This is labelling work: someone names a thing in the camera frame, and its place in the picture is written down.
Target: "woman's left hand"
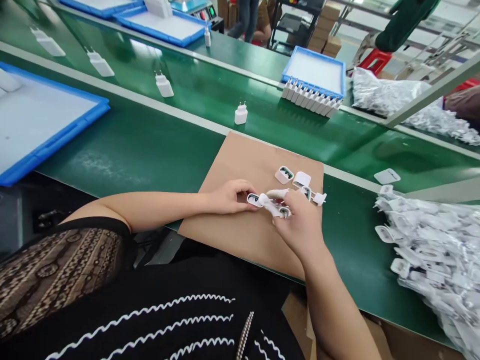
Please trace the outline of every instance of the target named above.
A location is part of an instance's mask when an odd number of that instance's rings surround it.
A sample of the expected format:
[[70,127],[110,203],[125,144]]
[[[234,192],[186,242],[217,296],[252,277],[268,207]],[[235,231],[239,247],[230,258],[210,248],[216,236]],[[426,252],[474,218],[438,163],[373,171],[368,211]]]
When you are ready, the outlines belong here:
[[208,194],[210,210],[215,214],[257,211],[258,207],[246,202],[249,193],[257,193],[250,181],[243,179],[227,181],[217,190]]

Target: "white wavy pattern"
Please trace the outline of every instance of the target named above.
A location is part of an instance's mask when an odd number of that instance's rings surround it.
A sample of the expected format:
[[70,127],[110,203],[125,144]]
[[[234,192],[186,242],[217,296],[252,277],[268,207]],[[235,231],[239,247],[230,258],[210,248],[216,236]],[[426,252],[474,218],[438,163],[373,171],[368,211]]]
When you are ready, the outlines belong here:
[[226,339],[226,338],[209,338],[209,339],[203,339],[201,342],[192,342],[190,345],[185,346],[184,348],[181,348],[177,352],[173,353],[169,360],[178,360],[179,357],[182,357],[185,353],[190,354],[192,351],[195,350],[195,348],[201,348],[203,345],[209,346],[210,344],[213,344],[216,346],[217,344],[222,345],[222,344],[227,344],[227,345],[235,345],[235,341],[233,339]]
[[261,347],[260,347],[260,344],[257,340],[254,341],[255,345],[258,347],[258,350],[260,351],[260,354],[263,354],[265,356],[265,360],[270,360],[269,357],[267,356],[267,353],[265,352],[265,350],[263,350]]
[[265,340],[269,345],[271,345],[271,347],[273,348],[273,350],[275,350],[277,353],[278,353],[278,357],[282,360],[285,360],[285,357],[282,355],[282,353],[280,352],[280,349],[278,347],[275,346],[275,343],[270,340],[268,337],[265,336],[264,334],[264,331],[263,330],[260,330],[261,331],[261,334],[263,335],[263,340]]
[[175,322],[173,325],[168,325],[166,328],[164,329],[161,329],[161,330],[158,330],[157,332],[155,333],[149,333],[147,336],[140,336],[137,340],[135,340],[134,342],[130,341],[129,343],[125,344],[121,349],[118,348],[116,349],[115,351],[113,351],[107,358],[103,358],[102,360],[112,360],[112,357],[115,355],[115,354],[123,354],[125,350],[127,350],[127,348],[134,348],[137,346],[138,343],[142,343],[142,344],[145,344],[145,342],[148,340],[148,339],[155,339],[158,335],[163,335],[165,334],[167,331],[172,331],[175,327],[180,327],[182,325],[188,325],[188,324],[194,324],[194,323],[200,323],[200,322],[205,322],[205,321],[230,321],[232,318],[234,317],[233,314],[231,314],[230,316],[221,316],[221,315],[206,315],[206,316],[195,316],[195,317],[190,317],[188,319],[183,319],[182,321],[180,322]]
[[212,294],[202,294],[202,295],[188,295],[188,296],[182,296],[179,297],[173,301],[167,302],[165,304],[160,304],[160,305],[153,305],[150,307],[144,307],[140,311],[134,310],[128,315],[122,315],[119,319],[117,320],[112,320],[110,321],[106,326],[100,326],[97,327],[96,330],[93,333],[87,332],[85,335],[83,335],[80,340],[77,342],[72,342],[65,346],[60,352],[53,352],[49,356],[46,357],[45,360],[52,360],[52,359],[59,359],[61,356],[65,354],[65,352],[68,349],[75,349],[77,346],[79,346],[85,339],[93,339],[95,335],[97,335],[99,332],[106,332],[110,327],[112,326],[117,326],[121,321],[123,320],[129,320],[132,316],[139,316],[141,314],[148,314],[152,311],[156,312],[160,309],[165,310],[166,308],[171,308],[173,305],[179,304],[179,303],[184,303],[186,301],[192,301],[192,300],[221,300],[226,303],[231,303],[232,301],[235,301],[235,298],[229,299],[226,298],[225,296],[220,296],[220,295],[212,295]]

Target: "worker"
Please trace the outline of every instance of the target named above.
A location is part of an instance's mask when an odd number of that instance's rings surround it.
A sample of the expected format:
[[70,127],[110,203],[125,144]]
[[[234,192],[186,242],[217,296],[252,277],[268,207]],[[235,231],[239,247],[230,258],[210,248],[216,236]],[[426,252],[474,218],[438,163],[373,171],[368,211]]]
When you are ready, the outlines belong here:
[[251,43],[257,27],[259,0],[236,0],[238,21],[228,32],[228,36],[238,39],[245,34],[245,42]]
[[[229,257],[132,269],[132,233],[200,214],[258,211],[247,180],[210,193],[131,192],[81,207],[0,265],[2,359],[303,359],[281,310]],[[299,191],[275,217],[305,272],[316,339],[336,360],[380,360]]]
[[480,131],[480,85],[448,95],[445,110],[456,112],[458,119],[468,121],[471,128]]
[[261,0],[258,5],[258,17],[256,20],[256,31],[253,34],[253,44],[266,46],[272,36],[274,22],[278,22],[282,17],[282,8],[279,7],[276,12],[276,21],[274,21],[275,0]]
[[439,2],[440,0],[398,0],[388,12],[392,18],[385,30],[368,33],[360,43],[347,73],[360,65],[367,49],[379,49],[384,53],[394,53],[400,49],[420,22],[434,12]]

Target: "clear plastic bag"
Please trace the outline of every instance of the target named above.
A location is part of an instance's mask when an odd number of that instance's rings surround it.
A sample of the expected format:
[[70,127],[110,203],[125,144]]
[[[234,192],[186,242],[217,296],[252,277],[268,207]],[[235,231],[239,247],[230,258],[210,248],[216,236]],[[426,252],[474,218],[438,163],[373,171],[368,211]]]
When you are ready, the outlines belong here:
[[404,198],[390,185],[375,207],[403,258],[391,267],[398,283],[424,296],[467,359],[480,359],[480,206]]
[[[382,80],[366,69],[353,71],[353,107],[389,117],[417,98],[431,86],[423,81]],[[404,121],[404,124],[434,134],[449,136],[473,146],[480,146],[479,133],[468,121],[455,117],[455,112],[443,110],[440,97]]]

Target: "brown cardboard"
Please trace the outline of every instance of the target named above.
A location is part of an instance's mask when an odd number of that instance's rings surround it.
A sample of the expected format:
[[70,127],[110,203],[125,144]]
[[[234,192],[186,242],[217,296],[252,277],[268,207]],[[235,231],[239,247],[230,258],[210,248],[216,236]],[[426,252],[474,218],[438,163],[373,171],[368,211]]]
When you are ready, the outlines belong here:
[[319,17],[318,22],[316,23],[316,29],[328,30],[328,32],[331,32],[335,23],[335,20]]
[[329,36],[328,41],[323,48],[324,52],[337,55],[342,48],[342,41],[335,36]]
[[[309,174],[312,191],[323,192],[321,162],[232,132],[223,141],[199,192],[211,192],[233,179],[249,180],[259,194],[272,189],[296,190],[292,182],[282,185],[275,178],[281,166],[287,166],[294,173]],[[315,209],[321,217],[322,207]],[[280,273],[305,279],[300,260],[280,237],[272,224],[272,215],[265,209],[197,215],[185,219],[178,233]]]
[[323,30],[319,27],[316,27],[313,33],[311,34],[310,41],[312,41],[312,39],[317,38],[326,42],[329,38],[329,34],[330,34],[330,30]]
[[228,27],[227,29],[231,29],[237,23],[237,7],[235,5],[228,6]]
[[395,76],[387,71],[381,71],[377,77],[383,80],[395,80]]
[[225,27],[228,27],[229,21],[229,3],[227,0],[218,0],[218,16],[223,18]]
[[332,1],[327,1],[321,10],[320,17],[337,21],[341,7]]
[[389,343],[385,337],[385,333],[382,327],[367,318],[363,318],[370,330],[373,340],[375,340],[376,347],[380,353],[381,360],[393,360],[392,353],[390,352]]
[[320,38],[312,37],[310,41],[308,42],[308,48],[312,49],[315,48],[315,51],[318,51],[319,53],[322,52],[324,49],[326,41]]
[[321,48],[321,47],[311,47],[311,46],[308,46],[307,49],[312,50],[313,52],[316,52],[316,53],[319,53],[319,54],[322,53],[322,48]]
[[329,58],[335,59],[337,57],[337,54],[333,54],[331,52],[324,51],[322,52],[323,55],[328,56]]
[[290,292],[283,304],[281,310],[285,315],[291,332],[295,335],[295,339],[300,345],[301,352],[305,359],[310,358],[312,350],[312,339],[305,334],[305,322],[307,321],[306,299]]
[[[371,336],[375,341],[375,345],[378,349],[378,352],[380,353],[381,360],[394,360],[394,358],[392,357],[392,353],[390,352],[389,344],[387,342],[387,338],[385,337],[384,331],[382,330],[382,327],[374,323],[373,321],[367,319],[366,317],[364,317],[363,320],[365,320],[365,323],[368,326],[368,329],[370,330]],[[314,344],[316,344],[314,329],[312,327],[312,320],[310,318],[310,311],[308,308],[307,308],[307,319],[306,319],[306,335],[313,340]],[[328,355],[326,355],[321,348],[317,348],[316,346],[312,347],[312,350],[311,350],[312,354],[314,352],[314,347],[315,347],[315,355],[316,355],[316,352],[318,352],[319,359],[331,360],[331,358]],[[316,359],[316,357],[313,357],[313,355],[310,355],[310,360],[314,360],[314,359]]]
[[308,306],[306,307],[306,335],[310,339],[315,340],[314,328],[312,326],[312,318],[310,317],[310,309]]
[[386,321],[381,328],[395,360],[465,360],[452,348]]

